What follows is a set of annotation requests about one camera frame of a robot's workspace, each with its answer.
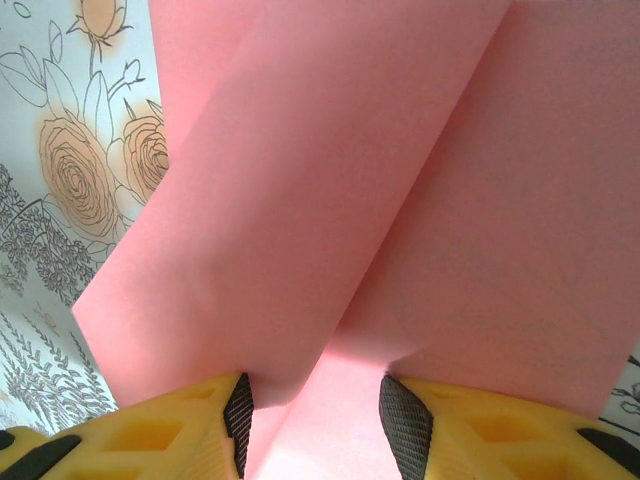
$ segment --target leaf drawing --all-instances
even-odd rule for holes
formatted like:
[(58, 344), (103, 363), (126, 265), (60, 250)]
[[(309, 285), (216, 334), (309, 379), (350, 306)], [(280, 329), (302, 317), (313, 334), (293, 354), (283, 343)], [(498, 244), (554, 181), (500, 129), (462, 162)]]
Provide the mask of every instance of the leaf drawing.
[(162, 120), (162, 107), (152, 100), (147, 100), (147, 103), (153, 114), (158, 117), (158, 120)]
[(69, 77), (55, 63), (44, 61), (47, 100), (56, 118), (67, 117), (67, 111), (78, 118), (78, 97)]
[(40, 68), (40, 62), (33, 54), (31, 50), (27, 47), (20, 46), (20, 52), (22, 53), (22, 57), (24, 58), (24, 63), (31, 74), (31, 78), (33, 78), (39, 85), (44, 86), (44, 77), (42, 75), (42, 69)]
[(13, 2), (13, 9), (22, 18), (31, 18), (31, 10), (29, 10), (29, 8), (23, 3)]
[(47, 104), (47, 92), (33, 80), (22, 54), (11, 52), (0, 56), (0, 73), (9, 86), (34, 107)]
[(49, 22), (49, 57), (52, 62), (62, 60), (62, 31), (56, 22)]
[(85, 125), (106, 150), (113, 140), (113, 119), (109, 106), (109, 89), (101, 71), (89, 82), (84, 98)]
[(53, 195), (49, 194), (42, 199), (42, 206), (46, 212), (51, 215), (52, 219), (56, 221), (60, 226), (65, 228), (71, 228), (71, 222), (67, 220), (65, 214), (60, 210), (60, 207), (56, 204)]

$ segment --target flower drawing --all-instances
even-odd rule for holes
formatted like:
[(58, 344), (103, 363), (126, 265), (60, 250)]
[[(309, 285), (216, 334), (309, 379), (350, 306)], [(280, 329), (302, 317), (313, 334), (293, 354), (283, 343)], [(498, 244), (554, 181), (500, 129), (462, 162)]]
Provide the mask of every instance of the flower drawing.
[(130, 28), (124, 24), (127, 16), (126, 0), (80, 0), (80, 14), (76, 15), (67, 33), (81, 31), (91, 42), (90, 68), (93, 75), (93, 60), (96, 50), (102, 60), (102, 48), (111, 46), (111, 39)]
[(116, 195), (118, 209), (129, 219), (149, 201), (169, 168), (162, 110), (154, 102), (147, 103), (152, 113), (142, 117), (136, 117), (127, 105), (131, 120), (122, 138), (107, 152), (109, 167), (121, 184)]
[(63, 214), (88, 238), (112, 235), (118, 220), (115, 182), (106, 153), (75, 117), (44, 122), (40, 135), (44, 178)]

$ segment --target pink fabric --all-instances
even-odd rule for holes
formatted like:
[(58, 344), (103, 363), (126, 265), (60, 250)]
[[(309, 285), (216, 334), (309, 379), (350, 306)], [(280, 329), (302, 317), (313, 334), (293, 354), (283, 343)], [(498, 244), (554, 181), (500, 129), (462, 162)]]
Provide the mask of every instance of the pink fabric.
[(346, 310), (251, 478), (270, 444), (264, 478), (356, 478), (295, 439), (382, 445), (387, 364), (596, 415), (640, 334), (640, 4), (237, 5), (152, 2), (172, 166), (74, 309), (119, 403), (244, 370), (287, 404)]

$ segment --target peach rose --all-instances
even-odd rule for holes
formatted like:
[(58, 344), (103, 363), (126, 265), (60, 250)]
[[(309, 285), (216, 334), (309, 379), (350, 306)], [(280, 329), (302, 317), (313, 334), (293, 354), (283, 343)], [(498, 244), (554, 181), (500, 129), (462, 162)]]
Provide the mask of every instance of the peach rose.
[(124, 163), (129, 188), (147, 203), (169, 168), (164, 124), (155, 116), (131, 120), (124, 128)]
[(123, 28), (126, 0), (81, 0), (77, 27), (90, 36), (106, 40)]
[(106, 153), (77, 119), (44, 122), (40, 161), (44, 178), (64, 215), (92, 238), (110, 235), (116, 226), (115, 180)]

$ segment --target floral wallpaper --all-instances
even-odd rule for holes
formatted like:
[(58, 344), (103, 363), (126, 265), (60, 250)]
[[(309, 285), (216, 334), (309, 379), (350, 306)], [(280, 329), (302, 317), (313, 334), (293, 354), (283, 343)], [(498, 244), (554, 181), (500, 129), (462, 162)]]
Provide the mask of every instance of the floral wallpaper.
[(115, 408), (70, 306), (168, 168), (145, 1), (0, 0), (0, 427)]

